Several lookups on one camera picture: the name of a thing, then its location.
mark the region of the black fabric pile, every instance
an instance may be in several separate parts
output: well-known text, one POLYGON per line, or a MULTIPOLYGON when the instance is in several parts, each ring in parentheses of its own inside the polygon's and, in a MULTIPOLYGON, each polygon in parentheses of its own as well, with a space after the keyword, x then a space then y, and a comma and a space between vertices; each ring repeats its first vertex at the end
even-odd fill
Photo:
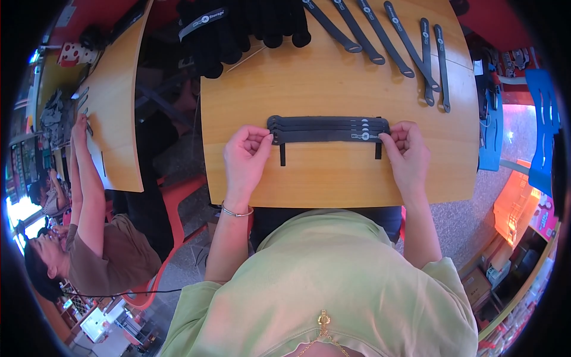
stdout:
POLYGON ((222 63, 233 65, 250 49, 249 34, 269 48, 291 36, 296 47, 311 41, 301 0, 180 0, 176 10, 182 28, 216 9, 227 13, 197 26, 181 40, 192 56, 196 72, 218 78, 222 63))

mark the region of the orange plastic crate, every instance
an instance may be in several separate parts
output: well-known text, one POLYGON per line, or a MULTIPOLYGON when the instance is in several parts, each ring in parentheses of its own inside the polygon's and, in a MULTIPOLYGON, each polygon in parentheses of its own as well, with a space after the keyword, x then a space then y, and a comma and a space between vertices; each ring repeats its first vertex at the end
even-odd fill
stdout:
MULTIPOLYGON (((518 164, 530 167, 531 163, 518 160, 518 164)), ((515 247, 527 230, 541 193, 528 183, 528 176, 513 171, 504 189, 494 202, 495 228, 509 245, 515 247)))

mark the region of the blue chair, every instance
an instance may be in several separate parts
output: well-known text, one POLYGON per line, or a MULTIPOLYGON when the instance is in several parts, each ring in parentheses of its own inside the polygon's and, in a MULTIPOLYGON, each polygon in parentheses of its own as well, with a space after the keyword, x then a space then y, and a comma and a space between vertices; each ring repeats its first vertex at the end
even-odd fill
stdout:
MULTIPOLYGON (((498 78, 502 83, 514 84, 513 78, 501 76, 498 76, 498 78)), ((485 142, 489 144, 480 148, 480 169, 497 171, 499 165, 502 165, 516 170, 529 176, 528 182, 531 186, 552 197, 551 162, 553 159, 553 135, 557 134, 561 127, 553 83, 547 71, 541 69, 526 70, 525 80, 517 78, 517 83, 527 83, 536 107, 537 144, 531 168, 528 169, 525 166, 501 158, 504 117, 500 106, 498 106, 497 113, 488 111, 490 116, 489 124, 482 124, 483 126, 488 125, 485 128, 487 130, 483 130, 483 132, 486 133, 485 142)), ((487 99, 488 108, 491 108, 491 98, 487 99)))
POLYGON ((546 70, 527 70, 525 80, 536 107, 537 118, 537 147, 529 169, 529 184, 552 197, 553 135, 561 127, 555 91, 546 70))
POLYGON ((480 121, 483 145, 480 147, 480 170, 497 171, 500 169, 501 147, 504 133, 504 110, 501 105, 501 93, 496 94, 497 108, 494 110, 494 97, 490 91, 486 93, 488 115, 486 121, 480 121))

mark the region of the brown shirt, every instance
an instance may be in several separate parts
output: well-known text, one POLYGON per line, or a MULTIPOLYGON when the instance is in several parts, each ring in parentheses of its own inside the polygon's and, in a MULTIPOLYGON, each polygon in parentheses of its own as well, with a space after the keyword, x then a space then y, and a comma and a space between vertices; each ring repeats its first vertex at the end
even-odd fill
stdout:
POLYGON ((103 258, 81 240, 70 224, 66 250, 70 253, 69 280, 86 295, 113 295, 151 280, 159 271, 159 255, 128 216, 118 214, 103 230, 103 258))

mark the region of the wrist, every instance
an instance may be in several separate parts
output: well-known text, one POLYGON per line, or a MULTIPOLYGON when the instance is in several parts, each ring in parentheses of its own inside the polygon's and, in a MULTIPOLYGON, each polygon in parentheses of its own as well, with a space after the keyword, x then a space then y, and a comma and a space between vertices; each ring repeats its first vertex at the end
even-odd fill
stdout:
POLYGON ((224 198, 224 208, 236 214, 246 214, 248 213, 249 202, 250 194, 229 191, 224 198))
POLYGON ((405 207, 428 203, 427 194, 423 187, 401 192, 401 196, 405 207))

